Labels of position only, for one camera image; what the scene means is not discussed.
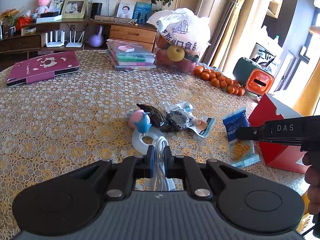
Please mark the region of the person's right hand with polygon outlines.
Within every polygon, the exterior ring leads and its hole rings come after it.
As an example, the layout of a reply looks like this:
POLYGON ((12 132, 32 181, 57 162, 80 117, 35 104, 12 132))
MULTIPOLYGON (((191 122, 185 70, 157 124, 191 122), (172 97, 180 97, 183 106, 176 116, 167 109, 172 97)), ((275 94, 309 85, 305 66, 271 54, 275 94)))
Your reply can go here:
POLYGON ((319 190, 319 172, 313 167, 310 154, 307 152, 303 157, 303 164, 309 166, 305 173, 305 181, 310 185, 308 189, 308 212, 311 215, 319 214, 320 210, 320 190, 319 190))

